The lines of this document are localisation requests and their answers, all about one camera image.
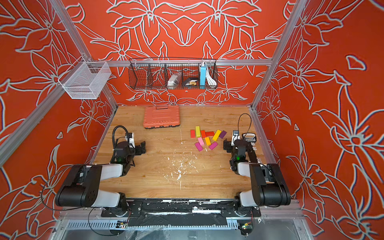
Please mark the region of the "long yellow block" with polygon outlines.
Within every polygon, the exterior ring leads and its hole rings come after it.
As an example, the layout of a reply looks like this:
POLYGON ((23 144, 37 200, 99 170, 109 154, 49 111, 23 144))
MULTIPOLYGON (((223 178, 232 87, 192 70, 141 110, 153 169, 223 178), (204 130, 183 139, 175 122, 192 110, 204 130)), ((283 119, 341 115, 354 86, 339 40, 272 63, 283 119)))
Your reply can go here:
POLYGON ((218 138, 220 137, 220 134, 222 133, 221 130, 217 130, 213 136, 213 141, 216 142, 218 138))

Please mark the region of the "small magenta block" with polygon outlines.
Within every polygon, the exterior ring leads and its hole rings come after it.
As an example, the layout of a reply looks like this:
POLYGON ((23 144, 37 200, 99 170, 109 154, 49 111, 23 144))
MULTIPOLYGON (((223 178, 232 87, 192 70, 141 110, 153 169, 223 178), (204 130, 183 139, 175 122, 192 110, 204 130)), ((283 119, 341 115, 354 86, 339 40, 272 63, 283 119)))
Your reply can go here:
POLYGON ((199 152, 201 152, 203 150, 203 146, 200 143, 195 143, 195 147, 197 148, 197 150, 199 152))

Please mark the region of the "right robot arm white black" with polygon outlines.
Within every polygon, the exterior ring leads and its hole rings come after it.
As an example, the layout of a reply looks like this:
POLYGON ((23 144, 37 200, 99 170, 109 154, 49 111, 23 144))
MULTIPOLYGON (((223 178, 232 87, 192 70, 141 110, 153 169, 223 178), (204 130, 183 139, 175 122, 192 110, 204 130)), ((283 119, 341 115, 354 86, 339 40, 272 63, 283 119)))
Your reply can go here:
POLYGON ((250 142, 225 140, 225 151, 231 154, 231 170, 251 181, 251 189, 239 192, 234 198, 233 208, 238 211, 245 208, 278 208, 291 204, 291 194, 278 164, 263 165, 250 142))

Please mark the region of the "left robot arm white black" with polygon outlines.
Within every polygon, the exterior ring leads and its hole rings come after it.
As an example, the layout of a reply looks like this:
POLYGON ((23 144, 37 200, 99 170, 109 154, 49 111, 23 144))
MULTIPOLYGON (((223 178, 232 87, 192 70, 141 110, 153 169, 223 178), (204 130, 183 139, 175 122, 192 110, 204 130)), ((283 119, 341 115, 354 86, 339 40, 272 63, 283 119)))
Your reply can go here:
POLYGON ((72 166, 55 197, 55 204, 75 209, 104 208, 117 217, 131 214, 125 194, 103 191, 100 183, 126 176, 135 166, 134 157, 146 153, 146 142, 136 145, 134 136, 124 126, 116 126, 112 132, 113 155, 110 163, 72 166))

